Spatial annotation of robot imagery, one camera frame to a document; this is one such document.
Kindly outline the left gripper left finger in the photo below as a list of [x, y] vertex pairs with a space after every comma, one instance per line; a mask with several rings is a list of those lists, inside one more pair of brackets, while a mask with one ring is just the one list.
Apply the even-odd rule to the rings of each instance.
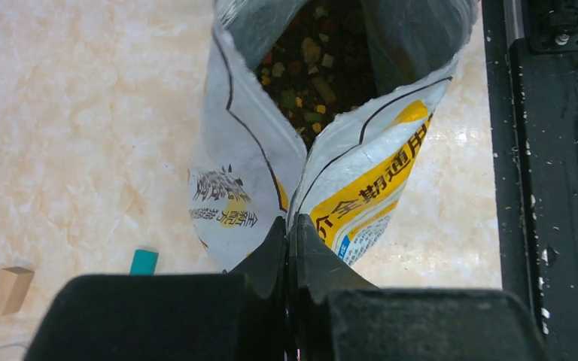
[[84, 275], [56, 295], [27, 360], [283, 360], [285, 221], [232, 271]]

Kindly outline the pet food bag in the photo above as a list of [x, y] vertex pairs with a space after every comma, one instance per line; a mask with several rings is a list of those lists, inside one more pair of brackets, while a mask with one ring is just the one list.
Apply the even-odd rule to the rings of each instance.
[[336, 116], [307, 148], [251, 71], [301, 1], [217, 1], [190, 218], [209, 257], [234, 269], [277, 218], [310, 216], [346, 264], [375, 244], [470, 40], [475, 1], [366, 1], [377, 97]]

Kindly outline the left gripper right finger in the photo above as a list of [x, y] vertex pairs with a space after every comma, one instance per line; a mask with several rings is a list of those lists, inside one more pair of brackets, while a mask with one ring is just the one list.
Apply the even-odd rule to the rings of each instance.
[[380, 288], [311, 219], [288, 233], [288, 311], [301, 360], [545, 360], [528, 312], [502, 290]]

